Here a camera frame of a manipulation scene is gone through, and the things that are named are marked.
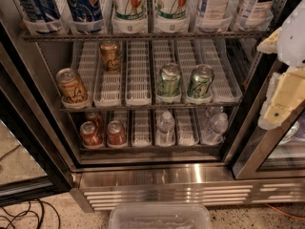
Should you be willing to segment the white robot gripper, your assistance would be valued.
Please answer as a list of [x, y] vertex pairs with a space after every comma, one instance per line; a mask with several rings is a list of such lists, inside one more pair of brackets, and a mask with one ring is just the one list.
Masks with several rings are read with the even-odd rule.
[[273, 73], [258, 126], [263, 130], [279, 127], [305, 100], [305, 0], [285, 19], [281, 28], [258, 44], [259, 52], [277, 53], [278, 59], [292, 67]]

